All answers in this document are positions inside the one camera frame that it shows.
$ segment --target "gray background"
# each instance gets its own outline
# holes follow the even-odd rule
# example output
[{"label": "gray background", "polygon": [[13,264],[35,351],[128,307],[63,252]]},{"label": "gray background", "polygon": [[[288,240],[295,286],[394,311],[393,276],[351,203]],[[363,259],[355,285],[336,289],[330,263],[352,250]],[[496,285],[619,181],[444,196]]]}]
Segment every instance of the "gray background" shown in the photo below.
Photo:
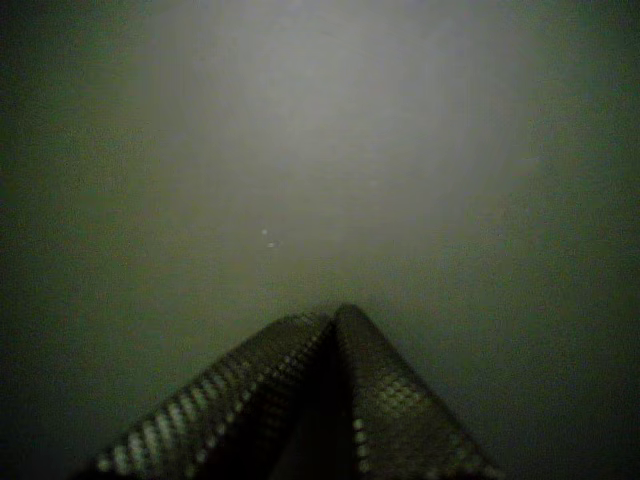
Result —
[{"label": "gray background", "polygon": [[631,2],[49,3],[2,7],[8,478],[341,301],[512,478],[632,478]]}]

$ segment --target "knurled grip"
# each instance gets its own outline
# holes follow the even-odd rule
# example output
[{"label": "knurled grip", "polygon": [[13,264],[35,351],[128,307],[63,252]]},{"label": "knurled grip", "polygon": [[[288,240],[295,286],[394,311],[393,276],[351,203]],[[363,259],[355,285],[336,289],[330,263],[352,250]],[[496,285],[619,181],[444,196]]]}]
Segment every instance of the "knurled grip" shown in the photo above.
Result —
[{"label": "knurled grip", "polygon": [[321,315],[274,322],[141,419],[77,478],[266,478],[332,328]]},{"label": "knurled grip", "polygon": [[340,307],[335,335],[356,478],[504,478],[362,310]]}]

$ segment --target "gray wall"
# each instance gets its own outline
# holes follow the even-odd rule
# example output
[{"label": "gray wall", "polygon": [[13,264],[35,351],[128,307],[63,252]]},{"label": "gray wall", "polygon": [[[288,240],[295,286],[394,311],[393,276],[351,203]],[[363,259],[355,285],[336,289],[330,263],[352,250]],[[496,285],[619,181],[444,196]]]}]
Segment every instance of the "gray wall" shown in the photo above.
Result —
[{"label": "gray wall", "polygon": [[513,478],[631,478],[631,7],[29,5],[3,6],[10,477],[349,301]]}]

